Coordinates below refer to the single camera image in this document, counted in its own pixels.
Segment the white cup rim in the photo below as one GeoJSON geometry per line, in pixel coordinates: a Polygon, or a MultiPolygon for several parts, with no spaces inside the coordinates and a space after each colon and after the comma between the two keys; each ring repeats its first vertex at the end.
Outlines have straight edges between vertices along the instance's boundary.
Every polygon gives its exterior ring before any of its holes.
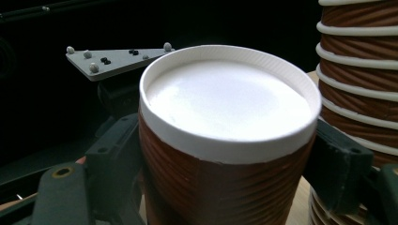
{"type": "Polygon", "coordinates": [[[141,114],[148,127],[163,142],[193,157],[225,164],[267,162],[295,152],[313,137],[321,107],[321,95],[316,84],[300,68],[275,55],[238,46],[201,45],[170,52],[151,63],[140,81],[141,114]],[[310,118],[303,122],[302,127],[295,127],[291,133],[283,137],[240,142],[189,133],[171,125],[153,111],[146,97],[146,89],[162,71],[195,60],[213,59],[243,62],[280,76],[281,80],[307,100],[311,110],[310,118]]]}

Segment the cup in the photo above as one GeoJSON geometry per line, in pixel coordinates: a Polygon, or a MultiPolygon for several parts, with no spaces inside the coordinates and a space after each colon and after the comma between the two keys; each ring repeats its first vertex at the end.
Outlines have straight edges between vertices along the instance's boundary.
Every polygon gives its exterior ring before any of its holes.
{"type": "Polygon", "coordinates": [[[146,217],[163,224],[284,224],[311,152],[321,97],[275,55],[201,45],[140,81],[146,217]]]}

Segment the stacked paper cups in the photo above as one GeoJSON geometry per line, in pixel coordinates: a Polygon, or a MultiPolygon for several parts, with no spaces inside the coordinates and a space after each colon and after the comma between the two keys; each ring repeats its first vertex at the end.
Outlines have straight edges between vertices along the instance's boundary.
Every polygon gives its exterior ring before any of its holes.
{"type": "MultiPolygon", "coordinates": [[[[316,68],[321,118],[374,151],[374,166],[398,163],[398,1],[319,0],[316,68]]],[[[314,190],[311,224],[364,224],[357,215],[327,212],[314,190]]]]}

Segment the brown ribbed texture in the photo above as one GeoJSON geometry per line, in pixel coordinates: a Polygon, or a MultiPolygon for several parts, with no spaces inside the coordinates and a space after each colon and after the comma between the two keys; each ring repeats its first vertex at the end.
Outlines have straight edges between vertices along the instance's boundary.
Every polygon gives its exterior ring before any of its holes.
{"type": "Polygon", "coordinates": [[[378,27],[398,25],[398,1],[323,7],[321,22],[337,27],[378,27]]]}
{"type": "Polygon", "coordinates": [[[319,80],[318,88],[321,95],[336,106],[376,119],[398,122],[398,102],[396,101],[351,94],[327,85],[322,80],[319,80]]]}
{"type": "Polygon", "coordinates": [[[323,58],[319,66],[323,74],[339,83],[375,91],[398,92],[398,70],[352,67],[323,58]]]}
{"type": "Polygon", "coordinates": [[[382,128],[364,124],[362,122],[344,117],[326,107],[322,107],[321,116],[329,124],[337,127],[348,135],[362,138],[373,143],[379,143],[389,147],[398,148],[398,130],[396,129],[382,128]]]}
{"type": "Polygon", "coordinates": [[[141,114],[139,131],[151,225],[284,224],[314,142],[271,162],[227,165],[175,150],[141,114]]]}
{"type": "Polygon", "coordinates": [[[350,37],[322,34],[320,45],[324,50],[337,55],[362,59],[398,60],[398,36],[350,37]]]}

